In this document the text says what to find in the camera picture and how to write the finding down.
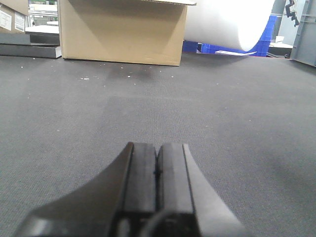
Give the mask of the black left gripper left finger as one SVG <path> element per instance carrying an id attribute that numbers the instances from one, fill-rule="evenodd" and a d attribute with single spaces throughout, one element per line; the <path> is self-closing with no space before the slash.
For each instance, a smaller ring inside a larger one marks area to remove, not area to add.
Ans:
<path id="1" fill-rule="evenodd" d="M 156 210 L 156 151 L 126 144 L 113 162 L 73 192 L 32 210 L 16 237 L 113 237 L 120 220 L 138 225 Z"/>

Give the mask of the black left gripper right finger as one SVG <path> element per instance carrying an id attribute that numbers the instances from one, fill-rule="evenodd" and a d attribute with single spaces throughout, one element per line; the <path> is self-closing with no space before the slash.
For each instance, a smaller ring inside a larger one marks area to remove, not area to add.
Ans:
<path id="1" fill-rule="evenodd" d="M 187 144 L 166 143 L 158 153 L 160 205 L 192 237 L 245 237 L 247 230 L 215 192 Z"/>

